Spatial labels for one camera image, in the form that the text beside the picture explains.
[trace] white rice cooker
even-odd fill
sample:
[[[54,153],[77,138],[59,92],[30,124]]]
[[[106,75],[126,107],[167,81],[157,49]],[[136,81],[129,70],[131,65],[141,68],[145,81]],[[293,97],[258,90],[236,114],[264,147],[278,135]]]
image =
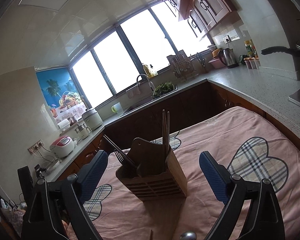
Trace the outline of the white rice cooker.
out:
[[[59,158],[64,158],[72,152],[75,145],[71,137],[65,135],[59,137],[50,145],[50,151]]]
[[[86,112],[82,114],[82,118],[86,125],[93,131],[102,125],[102,119],[95,108],[86,109]]]

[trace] wooden utensil holder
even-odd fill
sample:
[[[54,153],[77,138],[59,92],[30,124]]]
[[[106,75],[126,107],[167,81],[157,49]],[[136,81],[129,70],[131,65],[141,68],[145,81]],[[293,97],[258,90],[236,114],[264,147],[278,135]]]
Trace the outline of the wooden utensil holder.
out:
[[[170,146],[165,161],[162,159],[162,147],[162,144],[135,138],[127,153],[137,165],[144,161],[146,174],[164,169],[160,174],[140,177],[125,165],[116,171],[116,177],[141,201],[186,197],[186,176]]]

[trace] power outlet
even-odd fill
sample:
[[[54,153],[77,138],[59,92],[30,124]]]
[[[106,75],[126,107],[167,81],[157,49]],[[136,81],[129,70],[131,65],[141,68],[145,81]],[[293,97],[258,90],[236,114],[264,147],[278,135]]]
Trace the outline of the power outlet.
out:
[[[43,145],[43,141],[39,140],[34,145],[28,148],[30,154],[33,154],[37,149],[39,149]]]
[[[223,38],[223,41],[225,42],[225,44],[231,42],[230,36],[227,35],[226,37]]]

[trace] kettle handle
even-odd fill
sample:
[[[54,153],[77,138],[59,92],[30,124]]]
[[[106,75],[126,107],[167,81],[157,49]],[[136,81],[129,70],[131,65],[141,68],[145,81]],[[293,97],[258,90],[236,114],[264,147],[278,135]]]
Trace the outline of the kettle handle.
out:
[[[223,54],[223,50],[220,50],[220,51],[218,52],[218,57],[219,57],[220,61],[223,63],[223,65],[226,66],[227,64],[223,62],[222,57],[221,57],[221,53]]]

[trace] plaid patch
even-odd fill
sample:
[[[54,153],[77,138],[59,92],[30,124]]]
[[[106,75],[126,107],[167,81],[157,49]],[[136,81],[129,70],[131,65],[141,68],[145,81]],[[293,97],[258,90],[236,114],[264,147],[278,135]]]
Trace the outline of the plaid patch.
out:
[[[240,146],[227,169],[249,181],[269,179],[278,192],[288,179],[288,166],[283,160],[268,155],[268,142],[252,137]]]
[[[102,211],[101,201],[104,200],[112,191],[112,186],[109,184],[104,184],[97,187],[90,200],[83,204],[91,221],[97,219]]]
[[[178,149],[179,146],[181,145],[181,140],[179,138],[177,138],[179,133],[180,133],[180,131],[171,133],[169,135],[169,144],[170,144],[172,150]],[[159,139],[153,140],[152,142],[162,144],[162,137]]]

